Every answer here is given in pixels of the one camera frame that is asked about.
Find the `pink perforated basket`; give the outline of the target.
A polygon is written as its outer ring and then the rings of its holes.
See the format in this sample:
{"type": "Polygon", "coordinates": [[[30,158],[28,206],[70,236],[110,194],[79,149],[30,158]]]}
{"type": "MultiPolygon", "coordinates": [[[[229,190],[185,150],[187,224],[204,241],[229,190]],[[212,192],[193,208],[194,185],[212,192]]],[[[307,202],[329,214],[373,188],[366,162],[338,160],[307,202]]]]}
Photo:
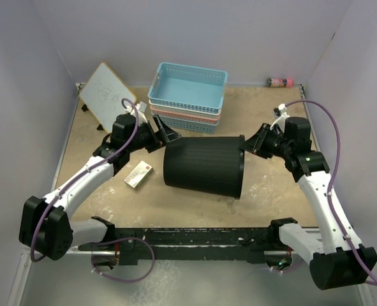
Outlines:
{"type": "Polygon", "coordinates": [[[219,123],[221,117],[221,112],[217,114],[205,113],[168,106],[154,105],[152,103],[149,103],[149,106],[154,113],[160,116],[170,117],[174,119],[190,120],[204,124],[216,125],[219,123]]]}

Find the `large black plastic bucket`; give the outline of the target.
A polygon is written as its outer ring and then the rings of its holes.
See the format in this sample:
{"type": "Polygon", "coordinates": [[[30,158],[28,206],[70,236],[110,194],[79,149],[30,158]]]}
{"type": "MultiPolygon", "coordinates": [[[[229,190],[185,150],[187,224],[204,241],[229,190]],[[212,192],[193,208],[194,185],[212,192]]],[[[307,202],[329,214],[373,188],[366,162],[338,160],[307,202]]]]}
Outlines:
{"type": "Polygon", "coordinates": [[[244,177],[244,135],[183,137],[166,146],[166,185],[238,200],[244,177]]]}

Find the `light blue perforated basket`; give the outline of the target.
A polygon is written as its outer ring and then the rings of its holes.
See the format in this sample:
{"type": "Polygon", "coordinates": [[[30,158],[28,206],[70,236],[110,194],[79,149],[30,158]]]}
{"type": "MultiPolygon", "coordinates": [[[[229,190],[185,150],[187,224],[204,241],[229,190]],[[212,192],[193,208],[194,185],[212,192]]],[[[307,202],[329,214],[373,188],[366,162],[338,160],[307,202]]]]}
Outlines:
{"type": "Polygon", "coordinates": [[[151,103],[217,114],[222,109],[228,73],[162,62],[149,89],[151,103]]]}

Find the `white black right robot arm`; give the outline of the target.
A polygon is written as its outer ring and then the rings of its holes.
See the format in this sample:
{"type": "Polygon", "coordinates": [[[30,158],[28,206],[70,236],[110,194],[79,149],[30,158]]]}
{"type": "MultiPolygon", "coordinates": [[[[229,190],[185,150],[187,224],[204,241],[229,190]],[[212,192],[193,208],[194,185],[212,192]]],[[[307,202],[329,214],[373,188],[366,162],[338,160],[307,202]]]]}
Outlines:
{"type": "Polygon", "coordinates": [[[321,238],[313,238],[292,218],[273,220],[268,243],[288,246],[309,266],[315,285],[333,289],[364,283],[377,262],[372,247],[364,247],[342,210],[330,185],[330,168],[321,152],[313,150],[311,126],[306,118],[289,117],[277,124],[262,124],[240,148],[268,159],[280,157],[307,198],[321,238]]]}

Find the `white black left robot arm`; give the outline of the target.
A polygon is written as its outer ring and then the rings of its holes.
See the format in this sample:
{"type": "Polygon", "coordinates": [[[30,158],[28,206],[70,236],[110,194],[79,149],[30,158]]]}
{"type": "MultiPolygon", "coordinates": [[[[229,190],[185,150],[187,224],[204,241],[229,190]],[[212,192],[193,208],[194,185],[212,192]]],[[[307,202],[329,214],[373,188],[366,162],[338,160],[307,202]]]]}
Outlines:
{"type": "Polygon", "coordinates": [[[100,185],[114,177],[132,152],[154,152],[181,138],[158,116],[157,130],[142,114],[119,115],[86,164],[62,186],[47,195],[32,196],[23,207],[18,240],[42,258],[62,258],[73,246],[95,244],[108,250],[115,244],[114,225],[100,217],[71,222],[71,217],[100,185]]]}

